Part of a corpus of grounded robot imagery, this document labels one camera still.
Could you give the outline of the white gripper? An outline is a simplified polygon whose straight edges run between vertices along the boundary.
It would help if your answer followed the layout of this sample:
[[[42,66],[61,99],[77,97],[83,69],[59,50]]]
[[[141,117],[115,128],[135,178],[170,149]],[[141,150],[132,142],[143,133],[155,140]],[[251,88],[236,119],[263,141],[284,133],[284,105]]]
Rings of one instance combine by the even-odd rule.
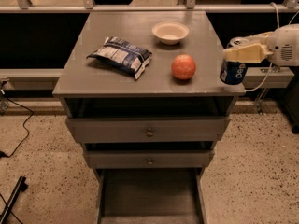
[[[264,32],[234,37],[229,45],[234,47],[223,51],[223,58],[228,62],[260,63],[268,58],[278,66],[299,66],[299,24],[285,25],[272,34]]]

